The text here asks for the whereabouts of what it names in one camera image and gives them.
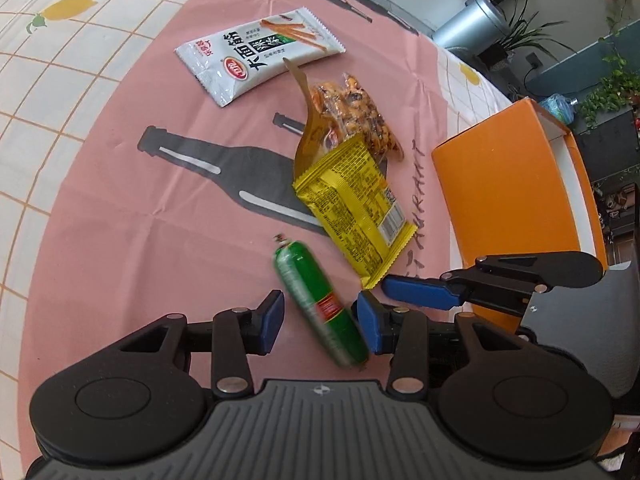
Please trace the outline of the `blue water jug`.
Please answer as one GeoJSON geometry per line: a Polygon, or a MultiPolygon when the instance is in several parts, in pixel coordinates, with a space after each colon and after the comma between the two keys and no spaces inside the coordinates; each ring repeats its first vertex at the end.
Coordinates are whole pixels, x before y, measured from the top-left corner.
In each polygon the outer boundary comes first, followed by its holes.
{"type": "Polygon", "coordinates": [[[578,99],[553,93],[551,96],[539,101],[538,104],[566,126],[575,121],[578,99]]]}

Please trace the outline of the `white spicy strip snack pack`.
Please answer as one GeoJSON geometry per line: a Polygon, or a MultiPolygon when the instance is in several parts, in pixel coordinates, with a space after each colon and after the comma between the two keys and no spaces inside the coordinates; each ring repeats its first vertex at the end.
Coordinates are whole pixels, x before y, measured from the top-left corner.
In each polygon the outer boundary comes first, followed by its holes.
{"type": "Polygon", "coordinates": [[[185,42],[176,55],[215,103],[239,96],[296,65],[342,54],[345,47],[311,11],[298,8],[185,42]]]}

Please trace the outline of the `checkered lemon tablecloth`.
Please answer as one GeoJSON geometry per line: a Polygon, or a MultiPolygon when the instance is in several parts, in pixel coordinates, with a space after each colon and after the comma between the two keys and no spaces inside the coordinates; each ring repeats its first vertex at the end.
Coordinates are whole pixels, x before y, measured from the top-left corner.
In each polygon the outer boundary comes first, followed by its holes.
{"type": "MultiPolygon", "coordinates": [[[[22,478],[38,454],[30,397],[20,393],[21,352],[30,285],[61,184],[118,85],[188,2],[1,0],[3,478],[22,478]]],[[[337,7],[425,36],[395,1],[383,13],[359,0],[337,7]]]]}

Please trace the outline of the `green sausage stick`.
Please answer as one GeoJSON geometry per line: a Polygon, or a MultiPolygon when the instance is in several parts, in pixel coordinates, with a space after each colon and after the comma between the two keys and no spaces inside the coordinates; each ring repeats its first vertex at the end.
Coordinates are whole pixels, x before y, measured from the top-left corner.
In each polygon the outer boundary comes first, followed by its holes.
{"type": "Polygon", "coordinates": [[[369,349],[352,315],[310,249],[299,240],[275,238],[273,266],[318,341],[341,367],[362,367],[369,349]]]}

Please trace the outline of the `orange cardboard box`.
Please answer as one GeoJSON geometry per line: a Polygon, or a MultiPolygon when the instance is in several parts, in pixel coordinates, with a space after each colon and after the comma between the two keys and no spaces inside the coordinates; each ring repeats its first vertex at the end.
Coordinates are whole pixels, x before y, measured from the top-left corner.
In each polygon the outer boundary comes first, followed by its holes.
{"type": "Polygon", "coordinates": [[[461,262],[481,256],[606,252],[573,133],[531,99],[513,103],[432,153],[461,262]]]}

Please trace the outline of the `silver trash can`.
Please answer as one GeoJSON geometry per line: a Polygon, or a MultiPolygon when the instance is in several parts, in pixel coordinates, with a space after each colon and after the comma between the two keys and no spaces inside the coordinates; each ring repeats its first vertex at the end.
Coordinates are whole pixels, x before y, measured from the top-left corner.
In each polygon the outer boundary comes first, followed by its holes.
{"type": "Polygon", "coordinates": [[[468,0],[465,7],[439,27],[433,41],[444,49],[481,54],[509,33],[503,12],[489,0],[468,0]]]}

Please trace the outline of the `potted plant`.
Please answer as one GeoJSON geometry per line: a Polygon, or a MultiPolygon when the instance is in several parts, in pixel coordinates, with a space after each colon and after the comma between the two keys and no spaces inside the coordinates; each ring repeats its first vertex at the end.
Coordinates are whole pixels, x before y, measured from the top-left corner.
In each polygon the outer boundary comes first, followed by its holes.
{"type": "Polygon", "coordinates": [[[549,50],[547,44],[556,44],[567,51],[575,53],[574,48],[557,40],[550,32],[553,27],[565,25],[567,21],[548,21],[536,24],[535,21],[539,12],[536,11],[528,15],[528,4],[529,0],[513,1],[512,12],[506,23],[506,28],[508,29],[506,36],[495,41],[478,56],[487,67],[496,66],[505,61],[516,50],[524,48],[537,50],[559,62],[559,59],[549,50]]]}

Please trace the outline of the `pink paper table runner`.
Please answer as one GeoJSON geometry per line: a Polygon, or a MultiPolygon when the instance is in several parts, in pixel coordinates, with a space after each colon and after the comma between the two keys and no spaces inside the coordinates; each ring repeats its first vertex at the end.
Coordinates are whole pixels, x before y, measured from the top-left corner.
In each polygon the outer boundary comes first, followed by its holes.
{"type": "Polygon", "coordinates": [[[254,307],[280,284],[274,239],[305,243],[351,302],[360,281],[292,188],[303,120],[282,74],[219,106],[176,55],[184,42],[304,6],[345,46],[306,66],[311,81],[355,76],[404,150],[386,169],[416,235],[397,274],[430,278],[460,263],[432,153],[509,104],[489,81],[387,18],[326,0],[189,0],[118,85],[62,182],[28,295],[20,393],[171,312],[208,321],[254,307]]]}

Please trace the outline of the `yellow snack packet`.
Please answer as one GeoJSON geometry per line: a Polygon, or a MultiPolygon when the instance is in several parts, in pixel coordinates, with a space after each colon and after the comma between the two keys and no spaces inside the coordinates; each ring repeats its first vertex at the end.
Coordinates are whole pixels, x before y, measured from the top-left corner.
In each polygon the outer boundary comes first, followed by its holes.
{"type": "Polygon", "coordinates": [[[375,288],[416,234],[360,134],[314,162],[293,188],[364,289],[375,288]]]}

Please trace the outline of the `clear peanut snack bag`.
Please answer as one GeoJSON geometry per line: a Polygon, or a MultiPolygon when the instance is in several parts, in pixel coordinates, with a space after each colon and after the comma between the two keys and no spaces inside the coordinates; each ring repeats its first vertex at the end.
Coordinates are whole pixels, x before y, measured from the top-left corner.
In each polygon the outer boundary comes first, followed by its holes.
{"type": "Polygon", "coordinates": [[[294,157],[294,178],[357,134],[376,162],[404,159],[397,136],[356,77],[344,74],[344,84],[310,84],[297,65],[287,58],[284,62],[307,105],[307,120],[294,157]]]}

